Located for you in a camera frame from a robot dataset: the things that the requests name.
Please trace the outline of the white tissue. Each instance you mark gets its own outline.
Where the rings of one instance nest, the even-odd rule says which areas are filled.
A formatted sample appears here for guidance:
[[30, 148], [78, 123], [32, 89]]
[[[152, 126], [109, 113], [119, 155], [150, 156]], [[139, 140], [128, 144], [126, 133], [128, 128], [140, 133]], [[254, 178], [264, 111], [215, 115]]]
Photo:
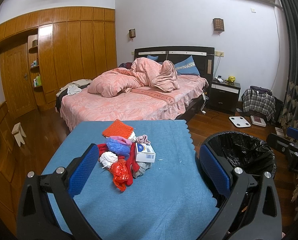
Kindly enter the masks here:
[[113, 163], [116, 163], [118, 161], [118, 156], [113, 152], [107, 151], [101, 154], [99, 160], [103, 166], [102, 168], [111, 168]]

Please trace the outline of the red plastic bag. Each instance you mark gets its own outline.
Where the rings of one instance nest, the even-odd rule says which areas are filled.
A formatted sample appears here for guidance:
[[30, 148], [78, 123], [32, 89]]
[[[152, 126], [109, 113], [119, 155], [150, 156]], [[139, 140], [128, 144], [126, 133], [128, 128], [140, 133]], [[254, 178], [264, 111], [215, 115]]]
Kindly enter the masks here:
[[116, 163], [113, 163], [109, 171], [113, 175], [114, 185], [121, 192], [124, 192], [128, 186], [132, 185], [133, 176], [128, 163], [124, 159], [119, 159]]

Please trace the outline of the blue plastic bag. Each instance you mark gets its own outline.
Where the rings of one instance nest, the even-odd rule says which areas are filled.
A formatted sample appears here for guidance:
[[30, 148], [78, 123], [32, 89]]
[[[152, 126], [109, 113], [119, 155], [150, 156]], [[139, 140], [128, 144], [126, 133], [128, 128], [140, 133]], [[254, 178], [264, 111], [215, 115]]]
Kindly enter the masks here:
[[130, 147], [124, 144], [119, 143], [113, 138], [107, 138], [106, 140], [107, 148], [110, 152], [115, 153], [116, 155], [124, 156], [125, 158], [130, 155]]

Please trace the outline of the red cloth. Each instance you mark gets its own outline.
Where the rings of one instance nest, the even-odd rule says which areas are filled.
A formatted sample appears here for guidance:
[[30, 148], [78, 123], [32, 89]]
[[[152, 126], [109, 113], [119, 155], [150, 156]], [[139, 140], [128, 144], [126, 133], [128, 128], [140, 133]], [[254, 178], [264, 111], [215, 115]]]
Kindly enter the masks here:
[[[139, 165], [137, 164], [137, 162], [135, 161], [135, 142], [132, 143], [131, 148], [130, 148], [130, 155], [127, 158], [127, 160], [125, 160], [122, 157], [118, 157], [119, 159], [124, 159], [127, 163], [128, 163], [128, 167], [130, 167], [132, 176], [133, 176], [133, 172], [137, 172], [139, 169]], [[101, 156], [101, 154], [103, 154], [104, 152], [109, 151], [107, 148], [106, 144], [99, 144], [98, 145], [99, 148], [99, 157]]]

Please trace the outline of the pink cloth pouch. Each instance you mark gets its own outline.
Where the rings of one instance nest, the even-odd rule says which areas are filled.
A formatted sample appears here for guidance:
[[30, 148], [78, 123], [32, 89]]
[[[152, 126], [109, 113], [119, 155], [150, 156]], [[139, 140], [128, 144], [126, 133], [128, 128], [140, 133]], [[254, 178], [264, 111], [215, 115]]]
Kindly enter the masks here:
[[110, 139], [117, 141], [118, 143], [126, 146], [131, 146], [132, 142], [129, 139], [120, 136], [111, 136]]

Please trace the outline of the grey sock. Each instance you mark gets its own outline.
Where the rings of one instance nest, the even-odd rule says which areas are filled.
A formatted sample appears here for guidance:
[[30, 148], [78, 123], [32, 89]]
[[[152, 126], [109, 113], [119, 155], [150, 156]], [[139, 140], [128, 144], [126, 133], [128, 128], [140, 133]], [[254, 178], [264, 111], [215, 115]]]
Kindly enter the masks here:
[[133, 178], [143, 176], [145, 172], [152, 167], [152, 163], [137, 162], [137, 164], [139, 165], [139, 169], [137, 172], [133, 172]]

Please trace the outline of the orange foam net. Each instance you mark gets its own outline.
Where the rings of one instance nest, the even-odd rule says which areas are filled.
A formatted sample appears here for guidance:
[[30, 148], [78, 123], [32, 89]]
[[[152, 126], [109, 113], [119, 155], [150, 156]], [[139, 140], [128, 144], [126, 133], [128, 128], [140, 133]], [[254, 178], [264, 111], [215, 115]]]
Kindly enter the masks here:
[[102, 135], [105, 137], [119, 136], [128, 139], [132, 135], [133, 131], [133, 127], [124, 124], [120, 120], [115, 120], [102, 132]]

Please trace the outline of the white blue medicine box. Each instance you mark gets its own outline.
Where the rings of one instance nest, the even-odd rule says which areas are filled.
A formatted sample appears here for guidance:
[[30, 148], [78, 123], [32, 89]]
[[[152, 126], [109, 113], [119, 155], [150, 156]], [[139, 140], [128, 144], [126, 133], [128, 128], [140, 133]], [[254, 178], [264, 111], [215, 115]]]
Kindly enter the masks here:
[[154, 163], [156, 153], [151, 144], [136, 143], [135, 160], [142, 163]]

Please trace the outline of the plaid bag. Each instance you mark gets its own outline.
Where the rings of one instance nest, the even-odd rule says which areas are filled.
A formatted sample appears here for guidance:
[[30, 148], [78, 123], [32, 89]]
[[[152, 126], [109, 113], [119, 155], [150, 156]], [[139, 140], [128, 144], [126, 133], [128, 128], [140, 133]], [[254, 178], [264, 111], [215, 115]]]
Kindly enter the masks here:
[[270, 93], [260, 93], [258, 90], [248, 88], [242, 95], [243, 112], [256, 111], [266, 116], [270, 121], [276, 113], [275, 97]]

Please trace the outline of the black headboard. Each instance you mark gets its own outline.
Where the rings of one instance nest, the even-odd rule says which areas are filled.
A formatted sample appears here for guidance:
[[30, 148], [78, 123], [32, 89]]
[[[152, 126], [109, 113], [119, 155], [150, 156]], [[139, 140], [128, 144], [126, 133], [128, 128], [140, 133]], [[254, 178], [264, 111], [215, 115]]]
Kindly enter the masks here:
[[158, 56], [157, 61], [172, 61], [174, 64], [188, 59], [190, 56], [195, 62], [201, 77], [204, 77], [208, 83], [213, 80], [213, 67], [215, 49], [213, 47], [199, 46], [161, 46], [138, 48], [134, 51], [134, 59], [146, 56]]

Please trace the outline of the clothes pile on bed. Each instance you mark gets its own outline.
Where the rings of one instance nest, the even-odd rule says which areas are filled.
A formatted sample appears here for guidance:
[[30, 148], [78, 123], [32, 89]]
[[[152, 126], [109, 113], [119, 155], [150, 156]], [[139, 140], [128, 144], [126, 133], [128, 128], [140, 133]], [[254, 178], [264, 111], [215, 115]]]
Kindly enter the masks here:
[[69, 95], [79, 93], [82, 90], [82, 88], [81, 88], [82, 86], [88, 86], [91, 83], [92, 83], [92, 80], [90, 80], [90, 79], [80, 79], [80, 80], [70, 82], [67, 85], [65, 85], [64, 87], [62, 87], [59, 90], [59, 92], [56, 94], [56, 96], [59, 97], [60, 94], [62, 92], [64, 92], [65, 90], [67, 90], [67, 92], [69, 92]]

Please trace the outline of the bed with pink sheet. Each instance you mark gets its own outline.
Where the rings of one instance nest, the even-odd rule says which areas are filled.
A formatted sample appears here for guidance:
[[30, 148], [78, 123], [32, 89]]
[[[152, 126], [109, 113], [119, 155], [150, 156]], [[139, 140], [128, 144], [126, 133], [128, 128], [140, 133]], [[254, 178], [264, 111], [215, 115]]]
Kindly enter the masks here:
[[178, 83], [179, 89], [159, 93], [164, 99], [135, 92], [105, 98], [85, 88], [65, 95], [59, 112], [70, 131], [83, 121], [174, 120], [185, 114], [189, 104], [208, 87], [208, 81], [197, 75], [181, 75]]

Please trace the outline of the wooden wardrobe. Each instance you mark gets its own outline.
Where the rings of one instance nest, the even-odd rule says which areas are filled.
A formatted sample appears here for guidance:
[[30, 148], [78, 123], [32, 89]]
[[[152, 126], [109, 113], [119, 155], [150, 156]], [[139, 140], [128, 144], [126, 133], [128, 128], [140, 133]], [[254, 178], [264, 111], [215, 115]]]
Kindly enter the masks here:
[[114, 9], [51, 8], [0, 24], [1, 81], [13, 118], [50, 109], [67, 83], [116, 66]]

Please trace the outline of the pink duvet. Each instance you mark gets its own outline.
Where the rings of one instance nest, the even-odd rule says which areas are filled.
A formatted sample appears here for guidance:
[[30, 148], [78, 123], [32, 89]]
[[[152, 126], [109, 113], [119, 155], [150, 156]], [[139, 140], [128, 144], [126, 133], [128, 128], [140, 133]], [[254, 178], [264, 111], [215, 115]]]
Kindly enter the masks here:
[[146, 57], [139, 57], [130, 69], [115, 68], [94, 78], [88, 86], [88, 93], [100, 94], [105, 98], [117, 96], [140, 87], [157, 88], [162, 92], [172, 92], [180, 88], [178, 74], [171, 61], [162, 64]]

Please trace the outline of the wall lamp right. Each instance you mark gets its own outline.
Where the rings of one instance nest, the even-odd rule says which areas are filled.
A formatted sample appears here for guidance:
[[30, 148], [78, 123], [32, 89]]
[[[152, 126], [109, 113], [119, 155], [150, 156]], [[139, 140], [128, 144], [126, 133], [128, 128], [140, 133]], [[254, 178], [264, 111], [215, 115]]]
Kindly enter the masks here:
[[212, 22], [213, 22], [214, 31], [217, 31], [219, 33], [222, 33], [225, 31], [224, 20], [222, 18], [214, 18]]

